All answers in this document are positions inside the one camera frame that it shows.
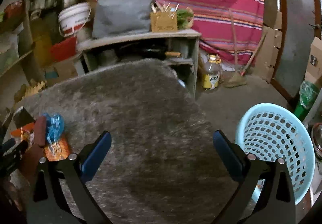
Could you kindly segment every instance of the gray fabric cover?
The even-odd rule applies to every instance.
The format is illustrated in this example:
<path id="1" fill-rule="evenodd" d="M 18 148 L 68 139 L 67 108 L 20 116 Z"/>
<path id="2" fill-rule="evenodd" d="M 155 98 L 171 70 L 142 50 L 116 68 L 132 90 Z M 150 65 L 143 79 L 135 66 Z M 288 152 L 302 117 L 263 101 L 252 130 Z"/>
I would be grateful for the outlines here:
<path id="1" fill-rule="evenodd" d="M 94 38 L 150 31 L 152 0 L 97 0 Z"/>
<path id="2" fill-rule="evenodd" d="M 86 186 L 114 224 L 210 224 L 237 187 L 213 148 L 210 123 L 161 61 L 93 72 L 20 104 L 35 117 L 59 112 L 76 153 L 111 133 L 111 149 Z M 18 171 L 13 179 L 27 196 Z"/>

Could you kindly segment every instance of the metal screw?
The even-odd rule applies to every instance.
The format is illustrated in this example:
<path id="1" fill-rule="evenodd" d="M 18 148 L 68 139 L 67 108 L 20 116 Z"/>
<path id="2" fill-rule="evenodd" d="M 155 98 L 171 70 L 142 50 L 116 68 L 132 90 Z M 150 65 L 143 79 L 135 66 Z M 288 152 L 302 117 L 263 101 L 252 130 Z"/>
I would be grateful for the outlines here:
<path id="1" fill-rule="evenodd" d="M 45 157 L 41 157 L 41 158 L 39 159 L 39 163 L 43 164 L 43 163 L 45 163 L 45 162 L 46 162 L 46 158 L 45 158 Z"/>
<path id="2" fill-rule="evenodd" d="M 285 163 L 283 158 L 278 158 L 277 161 L 278 161 L 279 164 L 284 164 Z"/>
<path id="3" fill-rule="evenodd" d="M 76 160 L 76 158 L 77 158 L 77 154 L 75 154 L 75 153 L 72 153 L 72 154 L 70 154 L 70 155 L 68 156 L 68 159 L 69 159 L 69 160 L 71 160 L 71 161 Z"/>
<path id="4" fill-rule="evenodd" d="M 252 154 L 252 153 L 249 153 L 249 154 L 247 155 L 247 158 L 248 158 L 249 160 L 251 160 L 251 161 L 254 161 L 254 160 L 256 159 L 256 156 L 255 156 L 254 154 Z"/>

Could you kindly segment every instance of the blue plastic wrapper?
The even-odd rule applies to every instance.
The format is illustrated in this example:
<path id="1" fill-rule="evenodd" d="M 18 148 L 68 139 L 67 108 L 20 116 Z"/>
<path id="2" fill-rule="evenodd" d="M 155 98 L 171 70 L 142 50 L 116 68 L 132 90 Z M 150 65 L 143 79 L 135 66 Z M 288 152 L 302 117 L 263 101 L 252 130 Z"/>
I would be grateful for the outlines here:
<path id="1" fill-rule="evenodd" d="M 46 116 L 46 140 L 49 144 L 56 142 L 60 139 L 62 132 L 64 131 L 64 118 L 59 113 L 54 113 L 52 117 L 50 117 L 47 113 L 43 114 Z"/>

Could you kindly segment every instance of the light blue plastic basket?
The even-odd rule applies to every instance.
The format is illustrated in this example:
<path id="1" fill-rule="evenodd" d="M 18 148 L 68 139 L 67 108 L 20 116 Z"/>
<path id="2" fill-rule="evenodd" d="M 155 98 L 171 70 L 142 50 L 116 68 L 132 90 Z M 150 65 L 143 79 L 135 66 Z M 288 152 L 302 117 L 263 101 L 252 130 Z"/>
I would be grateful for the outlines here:
<path id="1" fill-rule="evenodd" d="M 292 179 L 295 204 L 303 199 L 313 179 L 315 158 L 311 138 L 297 117 L 275 104 L 257 104 L 239 121 L 235 142 L 260 160 L 283 158 Z M 263 184 L 259 180 L 260 188 L 257 186 L 252 195 L 256 202 Z"/>

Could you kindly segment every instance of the plastic bag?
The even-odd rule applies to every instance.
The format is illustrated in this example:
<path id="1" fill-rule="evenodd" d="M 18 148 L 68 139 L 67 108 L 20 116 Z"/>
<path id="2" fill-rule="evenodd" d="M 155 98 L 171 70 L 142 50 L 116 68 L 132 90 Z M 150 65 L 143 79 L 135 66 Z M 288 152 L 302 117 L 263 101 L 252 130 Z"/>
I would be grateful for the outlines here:
<path id="1" fill-rule="evenodd" d="M 43 114 L 43 116 L 47 118 L 46 140 L 49 144 L 52 144 L 60 139 L 64 131 L 65 122 L 59 113 L 55 113 L 52 117 L 47 113 Z"/>
<path id="2" fill-rule="evenodd" d="M 309 81 L 303 81 L 300 86 L 300 103 L 306 109 L 309 110 L 319 94 L 319 89 Z"/>

